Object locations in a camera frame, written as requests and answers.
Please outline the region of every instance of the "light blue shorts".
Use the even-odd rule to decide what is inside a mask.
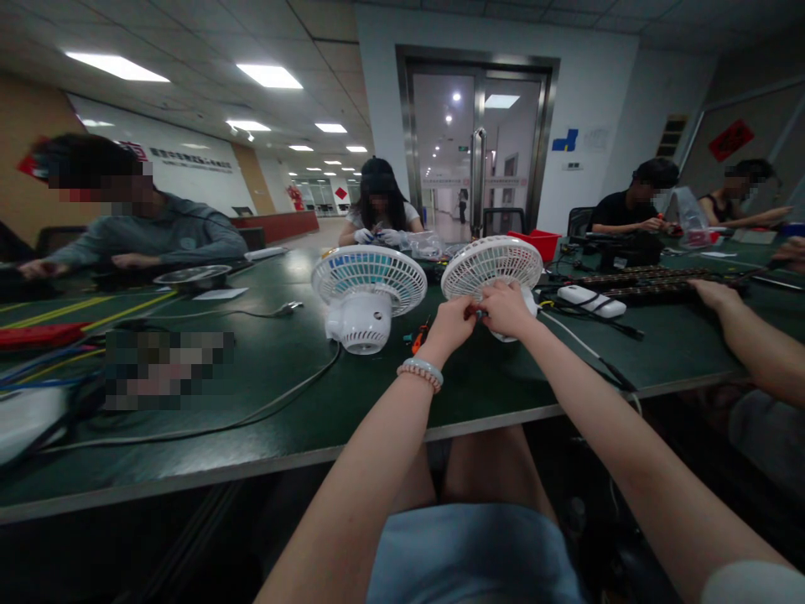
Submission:
[[[561,531],[541,513],[456,503],[389,517],[366,601],[585,602],[582,594]]]

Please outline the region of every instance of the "orange screwdriver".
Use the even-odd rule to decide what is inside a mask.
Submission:
[[[414,354],[419,352],[419,348],[425,343],[425,340],[428,339],[428,330],[430,329],[428,327],[428,323],[430,323],[430,315],[428,315],[428,319],[425,321],[425,324],[419,326],[417,339],[413,341],[413,346],[411,346],[411,352]]]

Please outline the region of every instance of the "doorway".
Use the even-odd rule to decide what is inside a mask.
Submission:
[[[530,232],[558,60],[397,47],[397,65],[411,202],[428,229],[448,242]]]

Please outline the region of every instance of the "white glove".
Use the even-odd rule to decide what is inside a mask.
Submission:
[[[383,229],[377,233],[377,238],[386,245],[394,247],[400,247],[400,243],[408,239],[404,231],[395,231],[394,229]]]
[[[358,229],[355,231],[355,243],[367,244],[375,240],[375,236],[371,234],[369,229]]]

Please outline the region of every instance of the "yellow stripe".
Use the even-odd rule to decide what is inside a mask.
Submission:
[[[82,358],[93,357],[96,354],[102,354],[104,352],[106,352],[106,348],[102,348],[101,350],[96,350],[96,351],[92,351],[92,352],[85,352],[84,354],[80,354],[77,357],[72,357],[72,358],[67,359],[66,361],[62,361],[61,363],[56,363],[55,365],[51,365],[50,367],[47,367],[47,368],[43,369],[40,372],[36,372],[34,375],[29,375],[28,377],[26,377],[25,379],[21,379],[17,383],[20,384],[20,383],[32,382],[34,379],[39,378],[40,376],[43,376],[46,373],[50,373],[54,369],[58,369],[59,367],[63,367],[64,365],[69,365],[70,363],[75,362],[75,361],[80,361]]]
[[[28,302],[20,302],[18,305],[3,306],[0,309],[0,312],[5,312],[6,310],[13,310],[15,308],[19,308],[20,306],[27,306],[28,304],[29,304]]]
[[[74,310],[81,310],[89,306],[100,304],[101,302],[105,302],[108,299],[110,299],[110,297],[108,296],[105,298],[89,298],[86,300],[82,300],[77,304],[66,306],[64,308],[60,308],[57,310],[51,310],[49,313],[44,313],[43,315],[38,315],[30,319],[17,321],[16,323],[9,323],[8,325],[4,325],[3,329],[19,329],[22,327],[30,327],[32,325],[36,325],[37,323],[43,323],[47,320],[55,319],[56,317],[60,317],[62,315],[68,315]]]
[[[99,321],[96,321],[92,325],[87,325],[83,329],[84,329],[84,331],[92,331],[96,327],[100,327],[101,325],[105,325],[109,321],[114,321],[115,319],[119,319],[122,316],[126,316],[126,315],[131,314],[135,310],[140,310],[140,309],[146,308],[147,306],[154,305],[157,302],[161,302],[162,300],[170,298],[171,296],[174,296],[174,295],[176,295],[176,292],[171,292],[170,294],[165,294],[164,296],[159,296],[158,298],[154,298],[153,300],[149,300],[148,302],[144,302],[144,303],[142,303],[140,305],[134,306],[133,308],[130,308],[128,310],[124,310],[123,312],[119,312],[116,315],[112,315],[111,317],[107,317],[106,319],[101,319]]]

